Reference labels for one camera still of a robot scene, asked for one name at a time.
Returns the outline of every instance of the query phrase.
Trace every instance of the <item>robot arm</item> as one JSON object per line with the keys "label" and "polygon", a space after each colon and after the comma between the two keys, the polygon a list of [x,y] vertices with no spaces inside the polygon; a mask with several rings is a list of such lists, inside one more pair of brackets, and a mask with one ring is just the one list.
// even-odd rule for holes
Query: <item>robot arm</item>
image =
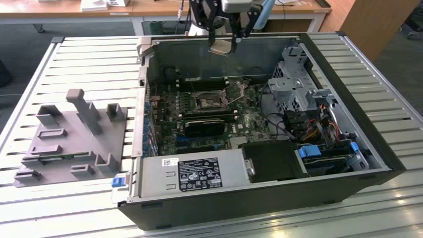
{"label": "robot arm", "polygon": [[[251,0],[189,0],[192,23],[201,29],[209,32],[209,47],[213,53],[227,55],[235,53],[236,44],[241,38],[247,38],[259,19],[263,7],[252,4]],[[245,28],[240,25],[240,13],[245,12],[248,23]],[[232,40],[216,41],[215,29],[217,22],[216,18],[225,18],[229,21],[232,30]]]}

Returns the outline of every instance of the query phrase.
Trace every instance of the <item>green circuit board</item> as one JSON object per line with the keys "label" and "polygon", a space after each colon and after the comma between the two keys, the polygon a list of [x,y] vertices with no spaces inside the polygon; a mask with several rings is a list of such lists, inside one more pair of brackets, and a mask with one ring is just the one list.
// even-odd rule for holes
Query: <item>green circuit board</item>
{"label": "green circuit board", "polygon": [[[213,101],[213,93],[207,92],[180,92],[177,87],[159,86],[160,100],[153,102],[153,113],[156,121],[156,131],[159,133],[159,155],[173,155],[191,152],[215,151],[235,149],[237,145],[231,144],[235,138],[244,142],[268,141],[272,139],[264,117],[257,107],[260,85],[249,85],[243,89],[243,95],[233,87],[239,86],[239,79],[229,80],[225,90],[227,103],[221,110],[236,110],[236,120],[224,124],[224,132],[216,136],[189,138],[183,134],[184,121],[179,120],[183,113],[203,113],[219,111],[220,105]],[[201,96],[211,98],[203,101]]]}

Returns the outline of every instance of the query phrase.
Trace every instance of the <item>power supply label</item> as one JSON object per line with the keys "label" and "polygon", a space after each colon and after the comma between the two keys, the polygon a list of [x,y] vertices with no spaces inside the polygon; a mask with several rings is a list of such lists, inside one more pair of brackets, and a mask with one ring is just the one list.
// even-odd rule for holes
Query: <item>power supply label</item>
{"label": "power supply label", "polygon": [[221,187],[217,158],[177,162],[179,190],[183,192]]}

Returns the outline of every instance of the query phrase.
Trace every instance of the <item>floor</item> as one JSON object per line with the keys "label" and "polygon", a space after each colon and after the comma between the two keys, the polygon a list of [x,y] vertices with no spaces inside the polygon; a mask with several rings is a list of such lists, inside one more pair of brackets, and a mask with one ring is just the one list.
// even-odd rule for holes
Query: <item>floor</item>
{"label": "floor", "polygon": [[[32,25],[0,25],[0,59],[13,81],[0,88],[0,95],[21,94],[53,36],[127,36],[133,35],[131,23],[48,24],[37,33]],[[423,113],[423,37],[408,40],[398,32],[381,52],[375,65],[404,95],[419,113]],[[7,123],[19,96],[0,97],[0,131]]]}

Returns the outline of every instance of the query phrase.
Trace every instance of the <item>sticker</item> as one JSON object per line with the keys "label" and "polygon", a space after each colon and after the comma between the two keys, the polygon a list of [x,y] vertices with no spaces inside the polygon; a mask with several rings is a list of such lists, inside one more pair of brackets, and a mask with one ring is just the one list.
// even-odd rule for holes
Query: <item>sticker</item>
{"label": "sticker", "polygon": [[175,166],[177,165],[179,158],[168,158],[168,159],[161,159],[161,166]]}
{"label": "sticker", "polygon": [[217,158],[177,162],[179,190],[183,192],[221,187]]}
{"label": "sticker", "polygon": [[129,15],[128,12],[111,12],[111,16]]}

